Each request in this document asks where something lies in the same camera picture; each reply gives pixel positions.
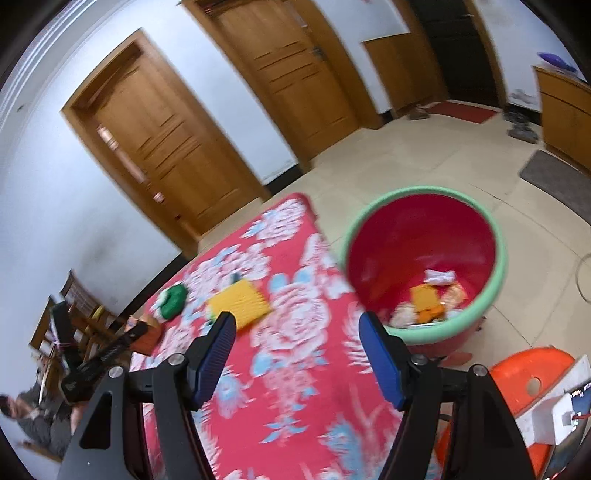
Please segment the door frame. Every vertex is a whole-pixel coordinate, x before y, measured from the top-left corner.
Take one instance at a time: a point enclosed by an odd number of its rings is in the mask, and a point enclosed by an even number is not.
[[[424,58],[423,61],[427,68],[433,72],[433,76],[435,78],[435,94],[433,95],[433,101],[436,102],[443,102],[449,98],[449,92],[447,91],[447,85],[443,80],[443,73],[441,72],[441,67],[439,66],[439,62],[437,61],[437,56],[433,51],[433,47],[431,46],[431,42],[429,42],[429,38],[423,28],[422,23],[419,21],[417,15],[415,14],[413,8],[408,3],[408,0],[391,0],[400,13],[400,16],[406,23],[410,33],[412,35],[416,35],[416,39],[420,43],[420,47],[423,50]]]
[[[416,16],[413,8],[411,7],[408,0],[391,0],[392,3],[396,6],[397,10],[400,12],[402,18],[406,22],[408,29],[411,33],[417,33],[421,37],[422,41],[427,43],[429,54],[429,63],[434,63],[436,65],[437,74],[437,83],[440,85],[439,92],[441,96],[441,100],[446,100],[449,98],[449,93],[447,91],[447,86],[445,81],[443,80],[443,74],[441,73],[441,67],[439,66],[439,61],[437,60],[437,56],[433,51],[433,48],[429,42],[427,34],[425,33],[424,27],[418,17]],[[499,107],[503,108],[507,103],[507,92],[505,90],[505,81],[503,79],[503,75],[501,73],[501,68],[499,66],[499,59],[496,54],[496,50],[494,45],[492,44],[491,37],[486,29],[484,24],[484,20],[480,15],[480,11],[477,9],[476,5],[474,4],[473,0],[463,0],[466,9],[468,10],[468,14],[472,16],[472,24],[474,28],[478,32],[478,36],[480,37],[480,41],[484,46],[486,51],[486,56],[488,58],[488,63],[491,66],[492,77],[495,81],[495,89],[496,89],[496,97],[499,101]]]
[[[495,81],[496,97],[499,100],[499,107],[504,108],[507,104],[507,91],[505,90],[505,81],[501,73],[501,67],[499,66],[499,58],[496,55],[495,47],[492,44],[492,40],[490,35],[488,34],[486,25],[484,24],[484,20],[482,19],[480,11],[474,4],[474,1],[464,0],[464,5],[466,5],[468,14],[472,16],[472,24],[476,28],[478,36],[480,37],[480,41],[482,42],[482,45],[484,46],[484,49],[486,51],[488,63],[490,64],[492,70],[492,77]]]
[[[203,27],[207,34],[224,52],[240,75],[246,80],[258,100],[261,102],[271,119],[277,124],[280,132],[297,157],[304,172],[311,170],[313,156],[308,152],[303,140],[292,126],[288,116],[282,111],[276,100],[269,93],[265,84],[259,80],[254,70],[232,46],[215,22],[204,12],[199,0],[181,0],[182,5],[191,16]],[[291,0],[292,6],[302,19],[309,25],[309,34],[314,44],[317,44],[326,56],[335,79],[343,89],[353,113],[361,127],[378,129],[384,121],[377,113],[367,88],[345,50],[339,37],[325,19],[322,12],[312,0]]]
[[[94,156],[99,165],[111,179],[123,190],[128,198],[183,252],[186,258],[193,258],[198,252],[198,239],[183,229],[168,214],[164,207],[155,202],[150,193],[134,179],[123,167],[116,154],[107,146],[98,134],[93,116],[89,112],[89,101],[113,74],[133,56],[146,55],[158,69],[168,85],[179,94],[184,104],[191,110],[188,123],[203,122],[213,132],[213,141],[220,145],[222,153],[227,155],[232,165],[242,173],[244,186],[263,201],[271,198],[270,192],[255,177],[251,169],[234,150],[228,139],[197,98],[181,80],[178,73],[164,59],[158,49],[150,42],[142,29],[136,30],[121,42],[99,65],[85,78],[61,109],[66,121],[85,147]]]

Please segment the red floral bedsheet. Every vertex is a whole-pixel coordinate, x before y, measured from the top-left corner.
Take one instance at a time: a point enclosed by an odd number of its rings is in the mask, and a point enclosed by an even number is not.
[[[187,265],[166,285],[187,286],[184,311],[152,357],[133,356],[138,370],[184,352],[209,330],[206,302],[234,273],[269,300],[273,312],[238,333],[212,400],[193,414],[218,479],[377,479],[398,430],[359,341],[358,299],[314,220],[293,194]],[[152,405],[144,421],[165,478]],[[439,476],[433,458],[427,478]]]

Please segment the yellow scrub pad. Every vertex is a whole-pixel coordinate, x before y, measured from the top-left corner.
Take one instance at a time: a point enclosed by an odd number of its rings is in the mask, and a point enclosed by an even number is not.
[[[207,302],[215,318],[221,312],[230,312],[236,317],[236,328],[240,330],[271,311],[271,306],[248,280],[235,284],[215,294]]]

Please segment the red wire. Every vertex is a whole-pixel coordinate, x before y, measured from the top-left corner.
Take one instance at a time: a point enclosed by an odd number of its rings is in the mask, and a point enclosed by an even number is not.
[[[591,419],[591,413],[586,413],[585,415],[575,415],[573,420],[587,420]]]

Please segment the green basin rim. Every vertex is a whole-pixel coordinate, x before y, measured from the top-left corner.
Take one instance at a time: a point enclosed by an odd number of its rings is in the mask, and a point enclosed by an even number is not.
[[[469,196],[452,189],[434,186],[415,186],[395,190],[383,195],[367,206],[361,215],[359,215],[357,220],[355,220],[355,223],[353,223],[345,236],[345,244],[343,245],[342,251],[340,253],[340,263],[344,269],[344,272],[348,272],[349,250],[353,244],[353,241],[355,240],[355,237],[357,236],[357,233],[366,220],[376,210],[393,202],[394,200],[411,195],[423,194],[439,194],[451,197],[465,203],[480,213],[480,215],[484,217],[488,225],[491,227],[491,230],[495,236],[495,265],[493,266],[492,274],[482,291],[476,296],[471,304],[468,305],[456,317],[445,322],[441,322],[437,325],[432,325],[430,327],[421,329],[403,329],[386,326],[386,330],[390,335],[396,335],[400,337],[407,345],[428,345],[431,343],[441,342],[452,338],[468,329],[474,322],[480,319],[493,304],[501,290],[506,274],[507,252],[505,248],[505,241],[503,240],[501,229],[492,215],[473,198],[470,198]]]

